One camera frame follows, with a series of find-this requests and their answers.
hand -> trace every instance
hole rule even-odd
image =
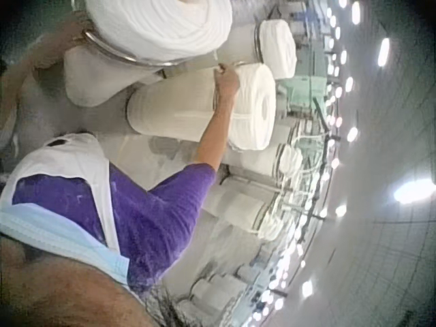
[[[93,23],[86,12],[73,12],[56,31],[43,35],[31,47],[28,60],[34,68],[49,68],[61,61],[69,49],[86,43],[83,32],[92,29]]]
[[[217,88],[218,100],[234,101],[239,90],[239,77],[234,68],[223,63],[219,64],[219,69],[214,71],[215,87]]]

worker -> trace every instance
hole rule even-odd
[[[0,131],[26,77],[83,44],[91,27],[74,13],[7,69]],[[150,191],[86,132],[50,140],[18,164],[0,197],[2,326],[188,326],[168,299],[157,315],[141,299],[188,246],[214,183],[239,79],[220,65],[215,84],[217,105],[193,163]]]

factory floor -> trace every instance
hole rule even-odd
[[[277,2],[232,0],[234,24],[265,19]],[[31,1],[22,11],[12,18],[10,26],[14,28],[1,28],[1,56],[8,63],[16,61],[40,33],[69,12],[69,1]],[[122,91],[96,108],[80,108],[65,94],[62,63],[29,77],[22,90],[14,142],[0,153],[3,169],[10,172],[26,154],[47,140],[79,129],[92,131],[108,158],[145,189],[183,169],[196,145],[141,136],[132,130],[125,119],[131,92]],[[201,274],[232,273],[239,265],[250,262],[259,247],[255,236],[202,213],[189,248],[163,282],[171,294],[183,296]]]

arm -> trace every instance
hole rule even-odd
[[[16,108],[26,77],[34,69],[49,68],[62,60],[67,50],[83,44],[85,29],[92,29],[91,21],[84,12],[74,12],[56,31],[44,35],[17,64],[6,70],[0,80],[0,131]]]
[[[227,146],[230,118],[239,90],[239,78],[233,67],[220,65],[221,70],[215,70],[215,84],[217,87],[217,108],[203,133],[197,149],[194,162],[208,164],[218,171],[223,154]]]

purple shirt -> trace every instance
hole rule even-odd
[[[212,167],[196,164],[147,192],[110,165],[115,228],[121,255],[130,259],[127,281],[135,293],[148,290],[186,249],[214,181]],[[91,188],[81,178],[23,178],[12,203],[37,204],[74,221],[106,244]]]

